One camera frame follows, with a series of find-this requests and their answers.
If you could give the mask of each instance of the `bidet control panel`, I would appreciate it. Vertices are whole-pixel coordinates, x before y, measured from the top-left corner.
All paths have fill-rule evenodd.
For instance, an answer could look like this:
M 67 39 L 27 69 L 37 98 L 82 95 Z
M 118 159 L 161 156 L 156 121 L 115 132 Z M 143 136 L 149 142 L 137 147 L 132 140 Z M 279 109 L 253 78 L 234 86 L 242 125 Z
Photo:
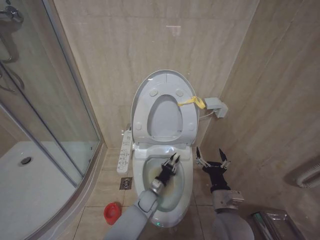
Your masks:
M 116 171 L 118 174 L 126 174 L 128 172 L 131 152 L 132 152 L 132 131 L 126 130 L 123 133 L 118 165 L 116 167 Z

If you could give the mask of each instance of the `electrical cord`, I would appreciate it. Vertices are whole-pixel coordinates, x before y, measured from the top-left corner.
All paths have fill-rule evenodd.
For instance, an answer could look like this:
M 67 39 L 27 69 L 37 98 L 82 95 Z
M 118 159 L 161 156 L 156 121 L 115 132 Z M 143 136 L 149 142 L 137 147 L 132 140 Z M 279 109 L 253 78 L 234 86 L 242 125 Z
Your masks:
M 208 116 L 212 115 L 214 112 L 215 112 L 215 111 L 212 110 L 212 112 L 210 112 L 209 114 L 199 117 L 199 120 L 200 120 L 200 119 L 204 119 L 205 117 L 208 117 Z

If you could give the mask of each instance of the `toilet seat lid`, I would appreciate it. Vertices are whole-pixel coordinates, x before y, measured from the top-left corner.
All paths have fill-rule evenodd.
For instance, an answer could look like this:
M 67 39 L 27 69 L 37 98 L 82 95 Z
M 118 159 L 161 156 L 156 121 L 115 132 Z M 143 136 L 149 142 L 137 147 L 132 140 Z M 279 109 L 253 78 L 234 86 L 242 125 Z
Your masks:
M 172 70 L 150 74 L 139 86 L 131 108 L 133 141 L 139 145 L 191 145 L 197 135 L 199 109 L 178 106 L 195 91 L 188 80 Z

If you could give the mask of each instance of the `wall outlet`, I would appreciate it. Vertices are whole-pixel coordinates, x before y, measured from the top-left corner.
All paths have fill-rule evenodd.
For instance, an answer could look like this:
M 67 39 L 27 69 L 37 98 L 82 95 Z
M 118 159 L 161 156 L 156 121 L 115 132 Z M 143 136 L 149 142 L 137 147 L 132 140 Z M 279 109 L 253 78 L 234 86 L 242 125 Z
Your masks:
M 217 118 L 224 118 L 228 112 L 228 107 L 218 97 L 208 97 L 204 99 L 206 109 L 212 109 Z

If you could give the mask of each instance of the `tile floor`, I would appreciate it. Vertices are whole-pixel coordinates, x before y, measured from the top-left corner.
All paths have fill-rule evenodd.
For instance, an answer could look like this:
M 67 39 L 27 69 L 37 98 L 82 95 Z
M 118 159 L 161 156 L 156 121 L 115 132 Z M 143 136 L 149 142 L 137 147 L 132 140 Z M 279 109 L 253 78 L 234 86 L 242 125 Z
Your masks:
M 59 240 L 102 240 L 109 226 L 103 216 L 104 208 L 111 202 L 122 205 L 122 212 L 137 199 L 133 181 L 131 190 L 119 190 L 120 180 L 125 175 L 117 174 L 120 149 L 108 149 L 96 186 L 84 209 L 58 238 Z M 214 209 L 210 194 L 210 179 L 194 165 L 193 195 L 184 219 L 175 227 L 158 228 L 148 223 L 140 240 L 148 239 L 193 239 L 214 240 L 212 223 Z M 128 177 L 133 177 L 132 165 Z

